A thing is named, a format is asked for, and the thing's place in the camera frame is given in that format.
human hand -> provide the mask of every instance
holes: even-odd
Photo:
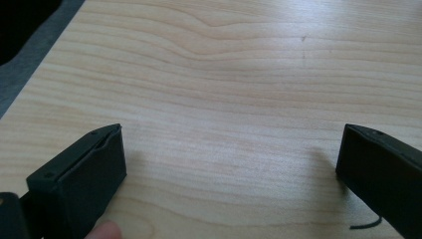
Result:
[[[112,221],[97,226],[85,239],[122,239],[120,228]]]

wood grain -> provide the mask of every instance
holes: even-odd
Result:
[[[335,179],[346,122],[422,149],[422,2],[87,0],[0,121],[0,191],[120,122],[124,238],[400,238]]]

light wood surface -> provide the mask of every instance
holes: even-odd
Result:
[[[422,2],[87,0],[0,121],[0,191],[123,126],[124,238],[400,238],[335,179],[347,122],[422,149]]]

black wire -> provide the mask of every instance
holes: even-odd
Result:
[[[360,229],[368,229],[368,228],[371,228],[371,227],[376,227],[379,224],[381,224],[381,222],[382,222],[382,217],[379,216],[378,220],[376,220],[372,223],[369,223],[369,224],[366,224],[366,225],[350,226],[350,230],[360,230]]]

black plastic device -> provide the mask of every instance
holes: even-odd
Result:
[[[421,151],[384,132],[347,124],[335,171],[403,237],[422,238]]]
[[[91,131],[32,173],[23,197],[0,193],[0,238],[82,239],[125,177],[120,124]]]

